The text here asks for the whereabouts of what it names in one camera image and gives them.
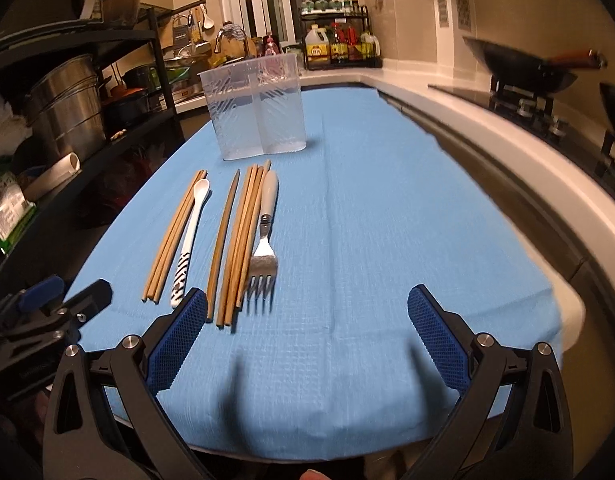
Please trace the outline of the yellow oil bottle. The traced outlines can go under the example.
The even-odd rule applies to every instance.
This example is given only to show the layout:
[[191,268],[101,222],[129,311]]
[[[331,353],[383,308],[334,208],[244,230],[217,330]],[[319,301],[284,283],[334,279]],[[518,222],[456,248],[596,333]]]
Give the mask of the yellow oil bottle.
[[306,63],[309,67],[330,63],[330,42],[326,29],[313,24],[306,34]]

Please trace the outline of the red dish soap bottle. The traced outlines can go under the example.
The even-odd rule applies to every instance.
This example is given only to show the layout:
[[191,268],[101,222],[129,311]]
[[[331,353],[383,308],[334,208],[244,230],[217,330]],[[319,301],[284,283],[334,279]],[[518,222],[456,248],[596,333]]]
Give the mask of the red dish soap bottle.
[[273,34],[267,34],[264,38],[264,55],[273,56],[280,55],[280,47]]

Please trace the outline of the black spice rack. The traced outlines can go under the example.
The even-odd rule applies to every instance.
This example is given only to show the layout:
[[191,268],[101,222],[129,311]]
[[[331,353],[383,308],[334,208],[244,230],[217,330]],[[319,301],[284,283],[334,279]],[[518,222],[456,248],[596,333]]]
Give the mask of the black spice rack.
[[[380,68],[379,38],[371,29],[367,6],[357,0],[306,0],[300,6],[301,47],[307,70],[335,68]],[[330,63],[309,67],[306,63],[306,34],[313,24],[326,29],[330,42]]]

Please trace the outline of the white paper roll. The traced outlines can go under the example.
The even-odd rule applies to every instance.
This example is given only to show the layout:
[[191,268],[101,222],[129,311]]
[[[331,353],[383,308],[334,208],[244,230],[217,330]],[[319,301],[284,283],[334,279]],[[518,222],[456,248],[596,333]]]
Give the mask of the white paper roll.
[[23,190],[23,196],[29,202],[36,202],[59,185],[67,182],[81,169],[81,161],[75,152],[71,152],[59,159],[29,186]]

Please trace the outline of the stainless steel stock pot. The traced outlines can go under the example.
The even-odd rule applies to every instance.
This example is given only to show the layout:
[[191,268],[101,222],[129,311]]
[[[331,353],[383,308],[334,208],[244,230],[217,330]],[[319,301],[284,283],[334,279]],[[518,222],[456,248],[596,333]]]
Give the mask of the stainless steel stock pot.
[[92,58],[70,58],[30,91],[27,126],[45,143],[52,159],[75,152],[88,159],[105,143],[102,104]]

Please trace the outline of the black storage shelf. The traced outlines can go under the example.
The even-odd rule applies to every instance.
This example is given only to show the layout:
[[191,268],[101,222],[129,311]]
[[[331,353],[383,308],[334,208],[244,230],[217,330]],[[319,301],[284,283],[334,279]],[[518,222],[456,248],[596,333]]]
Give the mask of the black storage shelf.
[[72,280],[183,141],[154,9],[0,40],[0,288]]

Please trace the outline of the black gas stove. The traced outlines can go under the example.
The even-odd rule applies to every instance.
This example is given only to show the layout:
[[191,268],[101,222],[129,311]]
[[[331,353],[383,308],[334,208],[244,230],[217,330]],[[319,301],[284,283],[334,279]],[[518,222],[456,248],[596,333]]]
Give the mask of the black gas stove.
[[533,134],[582,169],[615,201],[615,158],[611,155],[615,135],[611,131],[597,145],[567,118],[553,113],[552,98],[509,89],[478,91],[440,84],[430,84],[430,88],[480,106]]

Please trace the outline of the green food package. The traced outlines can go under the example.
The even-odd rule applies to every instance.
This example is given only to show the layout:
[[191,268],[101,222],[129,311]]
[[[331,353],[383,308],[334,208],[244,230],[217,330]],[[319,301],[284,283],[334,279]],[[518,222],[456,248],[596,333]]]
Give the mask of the green food package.
[[0,251],[8,254],[36,214],[35,203],[24,196],[16,178],[0,172]]

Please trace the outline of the blue table cloth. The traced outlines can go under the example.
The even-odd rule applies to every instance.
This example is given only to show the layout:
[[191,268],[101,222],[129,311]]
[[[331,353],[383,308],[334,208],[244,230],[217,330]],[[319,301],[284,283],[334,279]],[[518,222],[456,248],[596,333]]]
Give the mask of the blue table cloth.
[[302,96],[280,188],[272,298],[201,330],[159,400],[195,448],[332,460],[435,434],[454,406],[407,313],[428,287],[501,344],[562,347],[548,278],[437,140],[370,88]]

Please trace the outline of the white plastic bag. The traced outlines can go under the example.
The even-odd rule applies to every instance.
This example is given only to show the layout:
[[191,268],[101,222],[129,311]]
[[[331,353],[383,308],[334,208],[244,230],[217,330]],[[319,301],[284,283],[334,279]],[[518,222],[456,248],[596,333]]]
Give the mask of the white plastic bag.
[[15,115],[12,107],[0,96],[0,157],[12,156],[19,145],[32,136],[22,116]]

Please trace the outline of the clear plastic utensil holder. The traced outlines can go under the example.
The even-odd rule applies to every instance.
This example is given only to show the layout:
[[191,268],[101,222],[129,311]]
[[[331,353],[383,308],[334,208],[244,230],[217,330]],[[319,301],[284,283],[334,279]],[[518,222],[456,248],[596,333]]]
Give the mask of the clear plastic utensil holder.
[[225,64],[200,74],[222,159],[300,152],[308,144],[297,57]]

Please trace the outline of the white striped spoon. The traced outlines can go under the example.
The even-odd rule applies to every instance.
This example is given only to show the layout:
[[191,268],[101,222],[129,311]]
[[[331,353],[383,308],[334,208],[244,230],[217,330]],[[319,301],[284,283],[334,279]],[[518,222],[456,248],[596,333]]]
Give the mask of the white striped spoon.
[[172,308],[176,308],[185,296],[188,268],[190,259],[192,258],[197,226],[201,216],[202,207],[204,206],[204,202],[207,200],[209,193],[210,181],[208,179],[200,179],[195,183],[193,188],[193,209],[189,214],[182,249],[180,256],[178,257],[178,265],[176,266],[173,278],[170,295],[170,305]]

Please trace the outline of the dark curved wooden chopstick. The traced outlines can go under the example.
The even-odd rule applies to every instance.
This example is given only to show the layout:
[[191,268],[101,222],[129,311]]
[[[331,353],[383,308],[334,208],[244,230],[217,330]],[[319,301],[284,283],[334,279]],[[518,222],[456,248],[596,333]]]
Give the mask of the dark curved wooden chopstick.
[[207,311],[207,321],[212,322],[214,316],[214,307],[216,306],[216,291],[218,290],[218,281],[220,275],[220,267],[221,261],[223,257],[223,250],[225,244],[225,237],[227,232],[228,223],[230,223],[230,215],[232,214],[232,208],[234,204],[234,199],[236,195],[236,191],[238,188],[240,178],[240,170],[237,169],[232,182],[230,182],[230,189],[228,190],[227,197],[225,200],[219,229],[216,233],[216,244],[214,244],[210,273],[208,278],[208,286],[207,286],[207,298],[208,298],[208,311]]

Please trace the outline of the chrome kitchen faucet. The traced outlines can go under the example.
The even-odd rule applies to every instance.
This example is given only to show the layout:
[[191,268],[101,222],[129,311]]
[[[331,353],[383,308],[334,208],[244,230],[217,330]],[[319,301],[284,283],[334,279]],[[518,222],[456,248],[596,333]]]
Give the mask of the chrome kitchen faucet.
[[242,26],[227,21],[216,35],[214,53],[224,55],[225,58],[255,58],[257,48],[253,40],[246,35]]

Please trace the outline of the fork with white handle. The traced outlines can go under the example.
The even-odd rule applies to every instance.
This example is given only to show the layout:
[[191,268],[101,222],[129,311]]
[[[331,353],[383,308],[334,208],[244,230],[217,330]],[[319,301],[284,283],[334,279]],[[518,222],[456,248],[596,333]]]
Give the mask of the fork with white handle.
[[277,202],[278,178],[274,170],[263,179],[260,214],[259,243],[250,258],[247,296],[265,297],[272,292],[278,270],[278,259],[270,243]]

